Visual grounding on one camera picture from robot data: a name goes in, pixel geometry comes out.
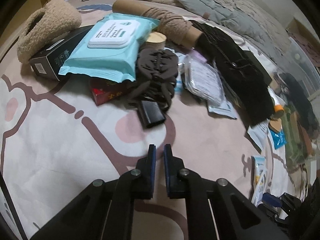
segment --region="cartoon pattern rug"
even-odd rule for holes
[[[82,25],[91,25],[110,13],[113,1],[69,2],[81,12]],[[149,144],[157,147],[155,193],[150,201],[136,201],[132,239],[188,239],[184,200],[166,196],[166,143],[187,168],[206,179],[226,178],[249,198],[251,155],[258,152],[241,119],[209,116],[204,105],[185,93],[175,96],[163,125],[143,130],[136,112],[122,101],[97,107],[87,76],[60,83],[36,77],[18,61],[16,44],[0,64],[6,67],[0,79],[0,171],[28,238],[93,180],[110,181],[132,169]],[[289,174],[284,147],[274,150],[266,140],[262,154],[272,171],[268,190],[299,197],[301,171]],[[17,232],[2,192],[0,212]]]

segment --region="beige plush slipper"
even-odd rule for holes
[[[18,59],[27,64],[29,59],[54,38],[78,28],[81,15],[64,0],[51,0],[26,20],[18,39]]]

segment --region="wet wipes package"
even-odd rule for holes
[[[111,13],[87,33],[60,68],[59,75],[86,74],[115,82],[134,81],[139,47],[159,20]]]

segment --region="metal screw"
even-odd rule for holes
[[[103,180],[102,179],[96,179],[92,182],[92,185],[94,185],[95,187],[100,187],[103,184]]]
[[[141,171],[139,169],[133,169],[130,173],[133,176],[138,176],[141,174]]]
[[[181,170],[179,171],[179,174],[180,174],[181,176],[187,176],[187,175],[189,175],[189,173],[190,173],[190,171],[189,171],[188,169],[181,169]]]
[[[228,181],[224,178],[218,179],[218,184],[224,187],[224,186],[228,185]]]

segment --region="gray comforter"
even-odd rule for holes
[[[290,45],[280,23],[251,0],[177,0],[197,15],[209,19],[247,38],[276,63]]]

